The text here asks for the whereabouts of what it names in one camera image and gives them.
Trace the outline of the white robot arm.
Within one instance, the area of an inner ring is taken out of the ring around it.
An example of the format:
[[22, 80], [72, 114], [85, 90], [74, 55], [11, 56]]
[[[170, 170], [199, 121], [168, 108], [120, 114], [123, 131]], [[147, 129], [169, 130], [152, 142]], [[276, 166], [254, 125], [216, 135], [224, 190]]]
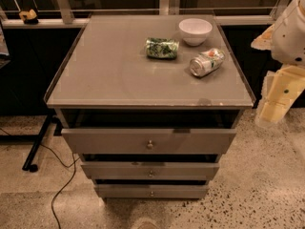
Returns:
[[305, 0], [292, 0], [251, 47], [270, 51], [282, 64], [264, 77], [256, 109], [255, 124], [268, 128], [283, 119], [305, 90]]

